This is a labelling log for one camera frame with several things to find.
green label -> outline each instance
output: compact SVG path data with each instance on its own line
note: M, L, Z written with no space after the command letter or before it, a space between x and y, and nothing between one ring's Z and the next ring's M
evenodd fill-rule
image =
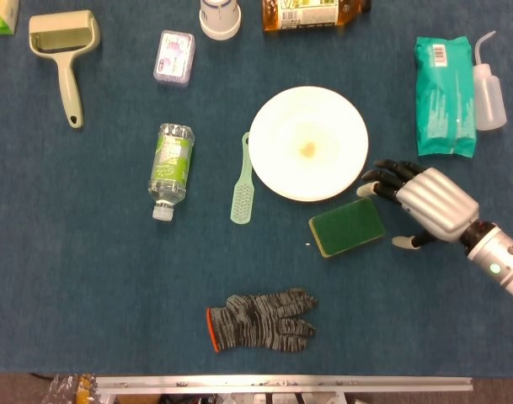
M175 136L158 137L152 180L166 179L187 185L192 145L187 139Z

silver robotic arm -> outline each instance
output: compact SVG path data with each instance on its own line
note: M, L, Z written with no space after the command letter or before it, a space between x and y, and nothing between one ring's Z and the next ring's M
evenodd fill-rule
M513 240L497 225L478 219L478 203L435 168L382 160L361 178L361 197L379 195L401 205L425 230L394 237L393 244L420 249L429 242L460 242L468 258L513 294Z

blue carpet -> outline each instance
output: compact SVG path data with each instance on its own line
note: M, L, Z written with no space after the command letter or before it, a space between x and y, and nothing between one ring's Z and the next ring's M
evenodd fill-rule
M419 230L393 204L376 201L383 240L327 261L307 221L355 199L355 187L300 204L255 177L251 223L229 220L240 139L269 98L331 88L363 115L368 162L416 160L416 37L474 43L497 29L483 58L501 79L508 125L480 133L473 160L420 162L513 236L513 1L375 0L347 29L283 35L263 34L259 0L240 3L241 29L220 43L202 33L196 0L22 2L16 35L0 38L0 371L513 375L513 297L458 245L392 247L391 236ZM74 65L85 121L75 132L56 65L31 52L27 26L34 14L82 8L102 40ZM185 89L153 79L164 29L195 36ZM162 122L190 125L196 138L170 225L152 219L147 194ZM292 286L319 299L308 350L213 352L207 306Z

green brush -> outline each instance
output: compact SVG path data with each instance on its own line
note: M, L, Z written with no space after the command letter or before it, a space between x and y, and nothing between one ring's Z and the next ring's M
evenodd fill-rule
M243 135L243 166L239 180L233 189L232 211L230 220L238 225L246 225L250 222L253 211L253 165L248 155L248 132Z
M376 206L368 198L341 206L308 221L316 243L325 258L383 237Z

brown bottle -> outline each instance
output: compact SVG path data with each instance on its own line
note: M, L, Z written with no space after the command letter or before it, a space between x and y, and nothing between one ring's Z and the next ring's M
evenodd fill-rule
M371 0L262 0L264 31L348 24Z

